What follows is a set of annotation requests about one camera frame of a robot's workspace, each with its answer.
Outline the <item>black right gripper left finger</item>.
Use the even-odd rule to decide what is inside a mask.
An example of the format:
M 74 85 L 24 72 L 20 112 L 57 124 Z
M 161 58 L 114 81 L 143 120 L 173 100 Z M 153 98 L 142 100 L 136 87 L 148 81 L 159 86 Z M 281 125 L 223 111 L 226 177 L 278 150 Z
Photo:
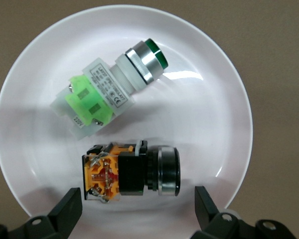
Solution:
M 27 239 L 67 239 L 82 215 L 80 188 L 71 188 L 46 216 L 37 216 L 24 225 Z

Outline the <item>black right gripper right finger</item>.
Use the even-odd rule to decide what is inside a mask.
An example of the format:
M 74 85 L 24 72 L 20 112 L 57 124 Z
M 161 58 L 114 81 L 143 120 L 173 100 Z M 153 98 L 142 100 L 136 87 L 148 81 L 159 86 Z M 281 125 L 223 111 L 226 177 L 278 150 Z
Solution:
M 201 230 L 195 239 L 253 239 L 255 228 L 232 213 L 219 212 L 206 188 L 195 187 L 195 214 Z

